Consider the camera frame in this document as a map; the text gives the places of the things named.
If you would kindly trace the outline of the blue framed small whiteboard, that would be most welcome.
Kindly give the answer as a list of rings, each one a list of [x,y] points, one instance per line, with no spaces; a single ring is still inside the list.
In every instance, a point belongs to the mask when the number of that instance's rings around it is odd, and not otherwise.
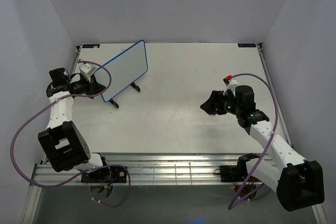
[[[99,84],[108,89],[101,95],[104,102],[111,102],[125,88],[148,71],[145,41],[139,40],[103,64],[94,73]]]

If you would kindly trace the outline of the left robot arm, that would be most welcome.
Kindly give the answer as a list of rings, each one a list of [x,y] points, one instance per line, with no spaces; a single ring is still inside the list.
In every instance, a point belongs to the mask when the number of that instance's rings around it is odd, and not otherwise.
[[[46,89],[51,104],[49,123],[38,133],[38,140],[56,172],[89,170],[89,177],[105,182],[111,177],[106,159],[90,152],[89,146],[72,120],[73,94],[95,95],[106,87],[96,81],[96,67],[88,63],[80,67],[79,80],[72,81],[65,68],[51,70],[52,82]]]

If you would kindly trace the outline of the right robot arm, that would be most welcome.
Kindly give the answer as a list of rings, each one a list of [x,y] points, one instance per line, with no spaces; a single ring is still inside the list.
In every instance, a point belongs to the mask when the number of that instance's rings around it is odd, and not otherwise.
[[[256,108],[255,95],[250,86],[236,86],[225,91],[211,92],[200,108],[209,115],[233,114],[238,124],[255,139],[276,164],[275,167],[260,162],[256,154],[241,156],[237,174],[242,180],[257,178],[276,192],[287,211],[324,202],[322,166],[298,154],[271,128],[269,117]]]

